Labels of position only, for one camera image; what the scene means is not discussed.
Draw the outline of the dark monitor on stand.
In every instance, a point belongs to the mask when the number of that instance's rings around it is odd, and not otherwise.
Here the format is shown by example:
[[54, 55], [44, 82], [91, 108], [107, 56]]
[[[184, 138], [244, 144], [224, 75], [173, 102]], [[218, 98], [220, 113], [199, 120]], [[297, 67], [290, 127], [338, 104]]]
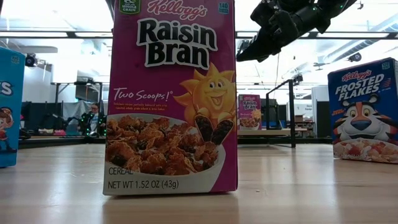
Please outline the dark monitor on stand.
[[89, 102], [100, 102], [103, 97], [102, 82], [75, 82], [75, 98]]

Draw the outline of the Raisin Bran cereal box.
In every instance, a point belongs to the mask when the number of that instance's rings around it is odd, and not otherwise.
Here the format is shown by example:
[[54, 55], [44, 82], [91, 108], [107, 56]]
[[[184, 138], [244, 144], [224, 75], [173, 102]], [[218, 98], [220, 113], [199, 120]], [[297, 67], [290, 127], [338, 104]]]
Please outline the Raisin Bran cereal box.
[[105, 195], [238, 187], [234, 0], [115, 0]]
[[238, 129], [262, 129], [261, 97], [259, 95], [238, 95]]

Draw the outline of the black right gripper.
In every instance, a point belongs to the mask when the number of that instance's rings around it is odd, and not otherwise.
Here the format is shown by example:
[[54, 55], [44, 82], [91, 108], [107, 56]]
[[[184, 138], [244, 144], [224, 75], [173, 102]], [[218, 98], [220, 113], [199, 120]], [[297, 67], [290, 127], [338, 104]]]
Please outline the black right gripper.
[[297, 36], [312, 29], [324, 33], [330, 26], [326, 10], [315, 0], [261, 0], [251, 20], [261, 29], [239, 49], [237, 62], [262, 62], [280, 53], [281, 48], [295, 41]]

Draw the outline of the Rice Krispies cereal box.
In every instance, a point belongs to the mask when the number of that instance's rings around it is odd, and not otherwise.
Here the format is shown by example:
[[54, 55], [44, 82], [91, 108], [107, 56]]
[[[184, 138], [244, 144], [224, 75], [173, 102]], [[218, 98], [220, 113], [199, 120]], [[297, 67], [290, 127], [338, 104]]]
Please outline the Rice Krispies cereal box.
[[0, 47], [0, 168], [16, 165], [25, 56]]

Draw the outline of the black aluminium table frame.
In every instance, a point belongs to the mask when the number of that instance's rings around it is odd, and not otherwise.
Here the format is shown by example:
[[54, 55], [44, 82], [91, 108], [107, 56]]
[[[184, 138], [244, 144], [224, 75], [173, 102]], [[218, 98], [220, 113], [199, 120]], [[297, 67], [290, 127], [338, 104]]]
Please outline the black aluminium table frame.
[[[105, 31], [57, 31], [57, 30], [3, 30], [0, 31], [0, 38], [3, 39], [111, 39], [112, 33]], [[381, 31], [381, 32], [346, 32], [346, 31], [330, 31], [324, 34], [311, 31], [301, 37], [302, 40], [396, 40], [398, 41], [398, 30]], [[287, 147], [289, 144], [326, 144], [330, 143], [330, 138], [313, 138], [309, 140], [297, 139], [288, 137], [292, 131], [287, 131], [284, 134], [278, 134], [276, 130], [266, 131], [261, 134], [259, 138], [255, 134], [248, 134], [244, 137], [242, 134], [238, 137], [238, 143], [243, 144], [276, 144]], [[102, 144], [104, 139], [85, 139], [66, 138], [55, 136], [33, 136], [30, 139], [20, 140], [20, 148], [30, 149], [38, 147], [52, 147], [62, 145], [76, 145], [76, 144]]]

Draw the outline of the person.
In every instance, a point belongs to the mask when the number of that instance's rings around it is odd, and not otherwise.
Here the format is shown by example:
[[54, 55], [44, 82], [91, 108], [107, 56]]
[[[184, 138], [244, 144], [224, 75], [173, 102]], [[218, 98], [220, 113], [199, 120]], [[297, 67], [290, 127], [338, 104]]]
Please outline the person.
[[91, 118], [90, 118], [90, 124], [91, 124], [91, 131], [89, 133], [89, 137], [100, 137], [100, 135], [98, 134], [98, 118], [101, 114], [100, 112], [100, 104], [99, 103], [93, 103], [91, 105]]

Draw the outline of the wooden shelf black metal legs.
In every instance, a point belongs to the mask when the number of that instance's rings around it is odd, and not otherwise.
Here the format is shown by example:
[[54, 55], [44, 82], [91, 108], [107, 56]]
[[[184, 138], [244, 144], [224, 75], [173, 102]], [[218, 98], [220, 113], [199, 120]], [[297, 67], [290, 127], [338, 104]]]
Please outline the wooden shelf black metal legs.
[[[288, 85], [289, 107], [288, 112], [290, 120], [286, 121], [288, 128], [283, 128], [280, 124], [278, 111], [275, 112], [276, 123], [278, 128], [271, 128], [271, 114], [270, 114], [270, 95], [278, 90], [280, 87]], [[295, 106], [294, 106], [294, 80], [288, 79], [277, 85], [266, 93], [266, 128], [262, 130], [239, 130], [238, 131], [238, 144], [274, 144], [282, 147], [296, 148], [296, 127], [295, 127]]]

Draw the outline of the Frosted Flakes cereal box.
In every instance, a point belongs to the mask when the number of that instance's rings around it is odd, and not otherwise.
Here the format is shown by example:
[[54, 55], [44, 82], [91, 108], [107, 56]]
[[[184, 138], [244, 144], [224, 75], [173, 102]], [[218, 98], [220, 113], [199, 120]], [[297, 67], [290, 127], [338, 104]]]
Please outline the Frosted Flakes cereal box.
[[398, 164], [398, 60], [328, 74], [335, 158]]

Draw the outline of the grey draped cloth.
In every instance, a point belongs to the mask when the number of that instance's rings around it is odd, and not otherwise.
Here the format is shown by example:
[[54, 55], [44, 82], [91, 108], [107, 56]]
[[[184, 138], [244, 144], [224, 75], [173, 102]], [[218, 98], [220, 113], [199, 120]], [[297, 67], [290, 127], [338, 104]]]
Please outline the grey draped cloth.
[[66, 124], [81, 124], [84, 121], [82, 116], [91, 110], [91, 105], [91, 102], [83, 100], [75, 103], [64, 103], [62, 113]]

